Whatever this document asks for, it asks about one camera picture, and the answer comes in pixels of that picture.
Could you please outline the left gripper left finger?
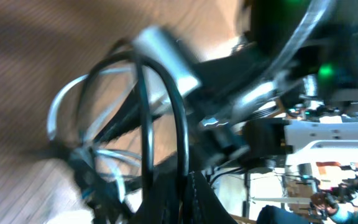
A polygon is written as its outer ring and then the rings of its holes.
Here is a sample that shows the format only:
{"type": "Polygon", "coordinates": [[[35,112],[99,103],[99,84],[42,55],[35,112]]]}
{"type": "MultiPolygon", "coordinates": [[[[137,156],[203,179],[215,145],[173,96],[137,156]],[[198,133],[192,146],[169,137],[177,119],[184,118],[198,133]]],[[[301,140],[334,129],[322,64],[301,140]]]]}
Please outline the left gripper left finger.
{"type": "Polygon", "coordinates": [[[160,174],[129,224],[178,224],[181,181],[176,172],[160,174]]]}

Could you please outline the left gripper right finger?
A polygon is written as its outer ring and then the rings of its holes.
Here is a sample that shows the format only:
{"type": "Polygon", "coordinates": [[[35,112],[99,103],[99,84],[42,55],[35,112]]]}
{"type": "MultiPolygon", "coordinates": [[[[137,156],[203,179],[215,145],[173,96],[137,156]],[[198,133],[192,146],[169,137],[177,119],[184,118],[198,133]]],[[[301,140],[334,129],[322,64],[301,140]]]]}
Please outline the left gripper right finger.
{"type": "Polygon", "coordinates": [[[199,171],[188,174],[183,198],[183,222],[185,224],[236,224],[199,171]]]}

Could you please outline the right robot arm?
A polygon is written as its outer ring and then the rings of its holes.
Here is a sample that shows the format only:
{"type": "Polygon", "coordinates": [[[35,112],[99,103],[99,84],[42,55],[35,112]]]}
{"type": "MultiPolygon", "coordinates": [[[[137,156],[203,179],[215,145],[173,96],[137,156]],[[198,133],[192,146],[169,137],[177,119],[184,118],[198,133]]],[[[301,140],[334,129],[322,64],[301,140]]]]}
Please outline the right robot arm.
{"type": "Polygon", "coordinates": [[[202,129],[244,123],[241,161],[287,153],[290,162],[358,162],[358,122],[321,124],[323,116],[358,113],[358,1],[254,1],[250,36],[268,58],[251,80],[240,77],[239,55],[214,61],[213,72],[244,92],[219,84],[228,104],[200,121],[202,129]],[[317,108],[305,120],[251,119],[268,100],[288,96],[317,108]]]}

